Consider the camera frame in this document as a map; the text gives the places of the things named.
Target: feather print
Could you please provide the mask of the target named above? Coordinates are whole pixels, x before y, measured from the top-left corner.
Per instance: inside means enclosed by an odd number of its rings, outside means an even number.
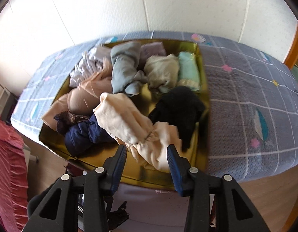
[[[264,143],[268,136],[268,127],[267,127],[265,118],[263,117],[262,113],[258,108],[255,110],[253,121],[254,121],[254,129]]]

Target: red velvet cloth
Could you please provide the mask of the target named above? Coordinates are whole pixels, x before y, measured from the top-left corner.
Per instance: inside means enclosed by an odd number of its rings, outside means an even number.
[[[0,119],[0,223],[7,232],[21,231],[27,217],[27,175],[23,140]]]

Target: blue-gray cloth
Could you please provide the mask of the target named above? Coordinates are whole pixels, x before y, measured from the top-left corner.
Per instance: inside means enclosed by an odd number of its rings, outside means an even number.
[[[12,125],[35,142],[41,116],[96,44],[173,39],[198,44],[210,92],[207,173],[248,181],[298,164],[298,84],[286,65],[244,44],[195,32],[132,32],[72,46],[47,57],[23,90]]]
[[[97,124],[93,114],[88,121],[71,126],[65,134],[65,146],[71,156],[79,156],[93,144],[115,142],[115,140]]]

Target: silver screw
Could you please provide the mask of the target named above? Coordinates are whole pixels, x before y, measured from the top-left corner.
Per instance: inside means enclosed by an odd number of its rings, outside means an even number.
[[[231,181],[233,178],[232,176],[230,176],[229,174],[226,174],[224,177],[223,177],[226,181]]]
[[[190,167],[189,171],[191,173],[197,173],[199,170],[196,167]]]
[[[63,174],[62,176],[61,176],[61,180],[62,181],[67,181],[69,179],[69,174]]]
[[[104,172],[105,171],[105,169],[103,168],[103,167],[97,167],[96,169],[95,169],[95,172],[97,172],[97,173],[102,173],[102,172]]]

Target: white wall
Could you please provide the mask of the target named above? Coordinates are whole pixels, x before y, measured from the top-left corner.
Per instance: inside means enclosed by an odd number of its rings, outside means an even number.
[[[0,82],[19,95],[47,55],[140,30],[218,35],[283,61],[296,24],[283,0],[10,0],[0,14]]]

